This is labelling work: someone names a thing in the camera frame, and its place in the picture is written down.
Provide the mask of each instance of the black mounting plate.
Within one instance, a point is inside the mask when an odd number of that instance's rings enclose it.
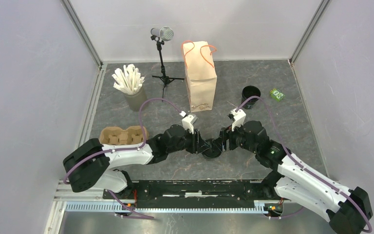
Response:
[[[137,208],[254,208],[254,200],[280,200],[265,196],[261,180],[139,180],[133,185]],[[199,192],[213,196],[189,195]],[[104,191],[103,199],[113,197]],[[122,199],[134,199],[134,194]]]

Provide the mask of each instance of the microphone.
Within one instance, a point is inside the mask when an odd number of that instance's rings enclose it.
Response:
[[[170,27],[162,28],[151,28],[151,35],[161,38],[163,41],[169,41],[173,39],[174,32]]]

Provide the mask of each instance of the orange bag handle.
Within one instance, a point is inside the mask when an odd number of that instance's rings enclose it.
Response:
[[[217,51],[217,48],[216,47],[214,47],[214,46],[212,46],[212,45],[203,45],[202,47],[200,47],[200,54],[201,54],[201,57],[203,57],[204,58],[204,56],[203,56],[203,53],[201,52],[201,49],[203,48],[203,47],[206,47],[206,46],[208,46],[208,47],[211,47],[211,48],[214,48],[214,50],[213,51],[211,51],[210,50],[210,56],[214,53],[214,52],[216,52]],[[204,60],[208,63],[208,64],[210,64],[213,68],[214,68],[214,65],[213,64],[211,64],[209,61],[207,61],[207,59],[206,58],[204,58]]]
[[[189,43],[190,43],[190,42],[193,43],[193,48],[192,48],[191,50],[187,51],[186,54],[184,54],[184,51],[183,51],[183,45],[184,45],[185,43],[187,43],[187,42],[189,42]],[[184,64],[186,65],[186,68],[188,68],[188,67],[187,67],[187,62],[186,62],[186,55],[187,55],[190,51],[192,51],[195,47],[196,47],[196,45],[194,44],[194,42],[192,42],[192,41],[190,41],[190,40],[186,40],[186,41],[184,41],[183,43],[181,43],[181,53],[183,53],[183,59],[184,59]]]

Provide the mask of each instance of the gray cup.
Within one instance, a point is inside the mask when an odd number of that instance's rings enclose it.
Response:
[[[127,100],[128,106],[132,111],[138,112],[140,110],[141,105],[147,101],[146,91],[144,91],[144,87],[141,86],[140,91],[134,95],[124,94],[125,100]]]

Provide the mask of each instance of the white wall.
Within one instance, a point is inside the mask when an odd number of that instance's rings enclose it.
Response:
[[[165,60],[181,43],[207,40],[214,59],[288,59],[320,0],[71,0],[104,61],[157,61],[150,29],[170,26]]]
[[[40,234],[97,66],[58,0],[0,0],[0,234]]]
[[[374,211],[374,1],[332,1],[296,75],[330,176],[365,189]]]

